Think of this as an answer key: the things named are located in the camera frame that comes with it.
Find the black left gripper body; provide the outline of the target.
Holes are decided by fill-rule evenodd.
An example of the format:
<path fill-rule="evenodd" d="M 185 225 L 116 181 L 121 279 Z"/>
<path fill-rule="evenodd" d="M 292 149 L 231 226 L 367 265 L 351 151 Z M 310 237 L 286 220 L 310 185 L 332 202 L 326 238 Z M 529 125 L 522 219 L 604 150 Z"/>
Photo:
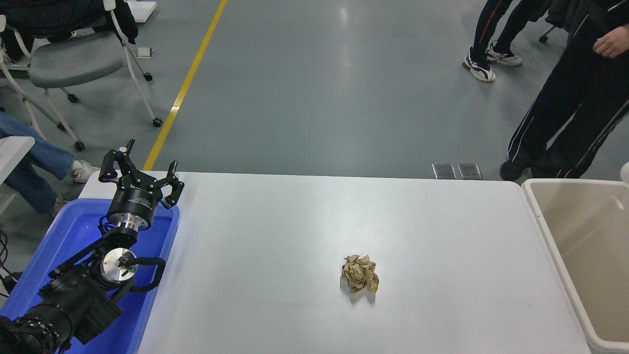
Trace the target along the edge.
<path fill-rule="evenodd" d="M 122 223 L 130 219 L 136 223 L 153 222 L 163 193 L 154 178 L 138 180 L 120 178 L 117 181 L 116 192 L 107 212 L 108 222 Z"/>

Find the person's hand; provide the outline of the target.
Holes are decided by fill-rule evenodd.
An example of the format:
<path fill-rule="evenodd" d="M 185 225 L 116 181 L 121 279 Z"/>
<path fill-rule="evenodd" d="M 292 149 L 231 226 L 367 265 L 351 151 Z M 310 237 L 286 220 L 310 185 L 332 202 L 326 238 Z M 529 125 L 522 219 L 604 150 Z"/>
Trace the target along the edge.
<path fill-rule="evenodd" d="M 625 24 L 612 29 L 598 38 L 593 51 L 607 59 L 615 59 L 629 49 L 629 25 Z"/>

